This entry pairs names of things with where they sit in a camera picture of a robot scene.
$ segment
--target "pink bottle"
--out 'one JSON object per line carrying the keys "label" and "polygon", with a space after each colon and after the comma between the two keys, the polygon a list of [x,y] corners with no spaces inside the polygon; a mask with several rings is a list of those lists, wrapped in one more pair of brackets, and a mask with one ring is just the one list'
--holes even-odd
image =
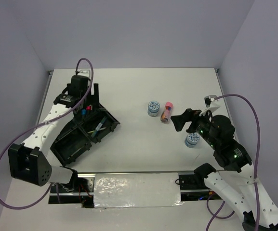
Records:
{"label": "pink bottle", "polygon": [[160,120],[163,123],[168,123],[169,119],[171,117],[171,110],[173,108],[173,104],[170,102],[166,102],[166,105],[164,107],[164,112],[161,114]]}

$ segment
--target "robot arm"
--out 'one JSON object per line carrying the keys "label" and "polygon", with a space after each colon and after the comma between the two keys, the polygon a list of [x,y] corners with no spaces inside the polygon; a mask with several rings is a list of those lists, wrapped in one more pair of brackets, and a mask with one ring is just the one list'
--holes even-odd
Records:
{"label": "robot arm", "polygon": [[78,110],[63,116],[71,110],[86,92],[90,79],[86,76],[74,75],[71,83],[54,100],[54,104],[44,119],[45,125],[37,128],[21,144],[12,144],[8,149],[10,172],[13,178],[27,181],[38,186],[47,182],[57,182],[73,187],[78,181],[75,170],[66,167],[51,166],[46,159],[55,138],[65,125],[71,121]]}
{"label": "robot arm", "polygon": [[[209,165],[204,164],[195,170],[204,184],[220,195],[243,221],[243,227],[252,231],[256,217],[256,195],[253,180],[253,164],[245,148],[234,140],[235,128],[230,119],[224,115],[212,115],[219,108],[215,102],[203,111],[186,109],[177,116],[172,116],[176,131],[181,131],[186,122],[191,122],[186,132],[197,132],[214,149],[217,163],[230,171],[231,177],[242,192],[242,196],[230,187]],[[260,198],[260,228],[261,231],[278,230],[278,208],[275,206],[265,188],[257,178]]]}
{"label": "robot arm", "polygon": [[[65,105],[53,105],[44,122],[67,111],[69,108]],[[69,113],[36,129],[20,145],[12,144],[8,150],[11,176],[39,186],[47,182],[69,183],[74,172],[68,168],[51,166],[46,155],[55,138],[72,118],[73,114]]]}

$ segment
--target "gray wall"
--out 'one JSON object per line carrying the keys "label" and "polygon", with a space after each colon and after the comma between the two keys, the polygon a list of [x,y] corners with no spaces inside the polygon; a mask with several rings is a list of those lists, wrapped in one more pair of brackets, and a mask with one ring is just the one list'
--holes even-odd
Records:
{"label": "gray wall", "polygon": [[253,0],[11,0],[47,69],[220,67]]}
{"label": "gray wall", "polygon": [[[278,205],[278,1],[256,0],[221,68],[225,93],[246,96],[262,133],[259,176]],[[248,105],[229,101],[240,141],[254,157],[255,121]]]}
{"label": "gray wall", "polygon": [[[0,0],[0,152],[15,135],[35,124],[46,79],[47,73],[23,30]],[[0,165],[3,199],[10,180],[6,155]]]}

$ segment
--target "blue and white jar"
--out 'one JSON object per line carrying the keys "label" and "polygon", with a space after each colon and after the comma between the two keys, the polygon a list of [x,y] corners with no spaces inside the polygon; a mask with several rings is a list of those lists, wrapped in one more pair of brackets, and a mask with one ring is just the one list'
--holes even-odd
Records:
{"label": "blue and white jar", "polygon": [[188,148],[193,148],[194,146],[196,146],[196,144],[199,142],[199,140],[200,140],[200,135],[197,132],[189,133],[186,136],[185,145]]}
{"label": "blue and white jar", "polygon": [[148,103],[147,113],[150,116],[155,117],[158,115],[159,109],[160,109],[160,104],[157,101],[151,101]]}

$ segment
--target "pink cap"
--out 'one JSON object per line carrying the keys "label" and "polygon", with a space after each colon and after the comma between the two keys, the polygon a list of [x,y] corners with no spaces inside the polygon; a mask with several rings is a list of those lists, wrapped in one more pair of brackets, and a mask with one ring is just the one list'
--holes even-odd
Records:
{"label": "pink cap", "polygon": [[170,102],[166,102],[166,106],[170,107],[170,108],[173,108],[173,104],[170,103]]}

